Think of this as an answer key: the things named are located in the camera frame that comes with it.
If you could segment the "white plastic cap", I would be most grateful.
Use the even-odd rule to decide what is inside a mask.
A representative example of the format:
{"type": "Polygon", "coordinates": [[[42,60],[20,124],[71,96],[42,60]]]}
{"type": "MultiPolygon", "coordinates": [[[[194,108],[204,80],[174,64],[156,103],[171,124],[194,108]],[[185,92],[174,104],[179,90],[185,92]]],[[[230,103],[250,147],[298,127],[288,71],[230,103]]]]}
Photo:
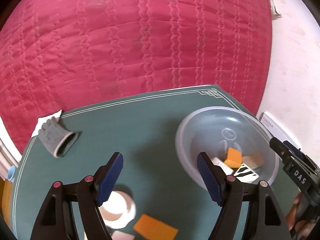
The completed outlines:
{"type": "Polygon", "coordinates": [[[105,225],[111,229],[125,228],[136,216],[136,204],[123,191],[112,191],[109,199],[99,207],[105,225]]]}

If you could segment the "beige wooden block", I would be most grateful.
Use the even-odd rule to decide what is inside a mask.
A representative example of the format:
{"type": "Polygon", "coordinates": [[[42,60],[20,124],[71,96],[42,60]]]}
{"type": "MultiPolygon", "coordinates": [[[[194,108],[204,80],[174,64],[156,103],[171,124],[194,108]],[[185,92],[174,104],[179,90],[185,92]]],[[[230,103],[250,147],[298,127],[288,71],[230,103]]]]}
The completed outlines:
{"type": "Polygon", "coordinates": [[[242,162],[251,169],[256,169],[264,165],[263,156],[260,153],[247,155],[242,157],[242,162]]]}

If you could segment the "zebra striped white block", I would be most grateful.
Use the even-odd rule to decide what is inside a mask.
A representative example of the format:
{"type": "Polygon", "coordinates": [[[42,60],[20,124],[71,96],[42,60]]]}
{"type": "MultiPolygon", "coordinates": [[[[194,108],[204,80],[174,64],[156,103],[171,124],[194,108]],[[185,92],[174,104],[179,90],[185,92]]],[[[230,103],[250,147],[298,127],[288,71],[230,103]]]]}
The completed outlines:
{"type": "Polygon", "coordinates": [[[252,183],[259,178],[259,174],[254,172],[245,163],[234,172],[233,176],[238,178],[242,183],[252,183]]]}

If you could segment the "orange cube block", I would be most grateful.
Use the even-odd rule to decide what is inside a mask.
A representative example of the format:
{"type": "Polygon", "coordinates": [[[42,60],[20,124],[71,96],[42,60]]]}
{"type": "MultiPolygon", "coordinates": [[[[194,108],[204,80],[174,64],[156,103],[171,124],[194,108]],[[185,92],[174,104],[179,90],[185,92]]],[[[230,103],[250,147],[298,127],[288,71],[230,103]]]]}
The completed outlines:
{"type": "Polygon", "coordinates": [[[239,168],[242,165],[242,153],[229,147],[224,163],[230,168],[239,168]]]}

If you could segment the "pink white block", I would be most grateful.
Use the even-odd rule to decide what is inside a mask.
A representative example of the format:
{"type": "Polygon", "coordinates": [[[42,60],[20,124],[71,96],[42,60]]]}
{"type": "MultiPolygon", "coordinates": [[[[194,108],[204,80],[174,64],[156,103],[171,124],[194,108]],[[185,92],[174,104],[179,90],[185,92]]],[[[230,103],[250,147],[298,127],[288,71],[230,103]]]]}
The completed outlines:
{"type": "Polygon", "coordinates": [[[135,236],[129,233],[116,230],[112,233],[112,239],[113,240],[134,240],[135,236]]]}

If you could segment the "white blue block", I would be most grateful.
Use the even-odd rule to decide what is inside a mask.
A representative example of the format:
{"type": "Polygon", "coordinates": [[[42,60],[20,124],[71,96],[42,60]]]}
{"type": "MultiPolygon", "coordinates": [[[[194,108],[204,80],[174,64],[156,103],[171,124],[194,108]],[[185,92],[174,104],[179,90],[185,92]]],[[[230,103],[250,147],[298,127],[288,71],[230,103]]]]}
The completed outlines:
{"type": "Polygon", "coordinates": [[[228,176],[228,175],[232,175],[233,174],[233,169],[230,168],[229,166],[227,166],[223,161],[221,161],[219,158],[214,157],[211,159],[212,163],[216,166],[219,166],[222,168],[222,170],[224,171],[224,173],[228,176]]]}

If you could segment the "light blue cup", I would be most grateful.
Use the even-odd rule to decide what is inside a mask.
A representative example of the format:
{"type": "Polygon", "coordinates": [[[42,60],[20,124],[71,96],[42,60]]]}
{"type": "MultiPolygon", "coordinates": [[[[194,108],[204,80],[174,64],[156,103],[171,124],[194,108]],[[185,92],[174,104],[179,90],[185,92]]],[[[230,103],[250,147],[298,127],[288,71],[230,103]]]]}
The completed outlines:
{"type": "Polygon", "coordinates": [[[7,180],[10,182],[14,182],[15,179],[15,171],[16,171],[16,166],[11,166],[8,170],[8,174],[7,174],[7,180]]]}

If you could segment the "clear plastic bowl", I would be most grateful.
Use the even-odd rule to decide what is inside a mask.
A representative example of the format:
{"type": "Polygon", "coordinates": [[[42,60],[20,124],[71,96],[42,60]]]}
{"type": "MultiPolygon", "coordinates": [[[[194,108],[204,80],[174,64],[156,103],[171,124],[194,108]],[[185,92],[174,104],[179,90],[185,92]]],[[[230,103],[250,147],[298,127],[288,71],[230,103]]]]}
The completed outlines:
{"type": "Polygon", "coordinates": [[[279,157],[271,150],[271,133],[251,115],[230,107],[205,107],[186,116],[175,137],[178,159],[189,177],[200,187],[205,184],[197,169],[196,158],[206,152],[210,158],[225,160],[228,148],[242,156],[261,154],[263,165],[255,168],[259,178],[273,184],[279,169],[279,157]]]}

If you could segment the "white paper scrap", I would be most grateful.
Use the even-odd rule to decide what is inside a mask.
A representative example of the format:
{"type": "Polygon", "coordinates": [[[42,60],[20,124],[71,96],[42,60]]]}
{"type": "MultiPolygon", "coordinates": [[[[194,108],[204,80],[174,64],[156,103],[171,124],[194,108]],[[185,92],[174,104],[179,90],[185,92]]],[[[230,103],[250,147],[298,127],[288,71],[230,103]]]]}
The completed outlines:
{"type": "Polygon", "coordinates": [[[39,130],[42,128],[42,125],[44,123],[46,123],[52,117],[54,117],[56,119],[56,121],[59,121],[61,114],[62,114],[62,110],[59,110],[58,112],[56,112],[54,114],[38,118],[37,124],[36,124],[32,134],[31,134],[31,137],[37,136],[39,134],[39,130]]]}

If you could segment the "green table mat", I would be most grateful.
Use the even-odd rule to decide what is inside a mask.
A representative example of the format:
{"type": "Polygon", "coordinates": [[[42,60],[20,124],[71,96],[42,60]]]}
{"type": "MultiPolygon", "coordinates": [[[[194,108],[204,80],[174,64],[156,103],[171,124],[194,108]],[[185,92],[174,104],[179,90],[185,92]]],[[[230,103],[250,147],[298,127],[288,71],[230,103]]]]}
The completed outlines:
{"type": "Polygon", "coordinates": [[[68,111],[62,123],[80,137],[62,158],[30,139],[15,174],[11,229],[29,239],[53,182],[79,182],[105,165],[114,152],[124,156],[116,189],[132,196],[137,216],[150,215],[178,230],[177,239],[207,239],[220,208],[184,171],[175,151],[179,124],[209,106],[246,107],[216,85],[170,89],[68,111]]]}

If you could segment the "pink quilted bedspread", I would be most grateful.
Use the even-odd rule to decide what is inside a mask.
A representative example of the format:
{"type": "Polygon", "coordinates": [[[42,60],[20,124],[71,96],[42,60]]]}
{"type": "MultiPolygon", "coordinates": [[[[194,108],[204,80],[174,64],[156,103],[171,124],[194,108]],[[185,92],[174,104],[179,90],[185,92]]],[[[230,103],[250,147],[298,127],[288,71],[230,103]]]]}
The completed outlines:
{"type": "Polygon", "coordinates": [[[269,0],[22,0],[1,29],[1,119],[22,152],[38,118],[216,84],[256,114],[269,0]]]}

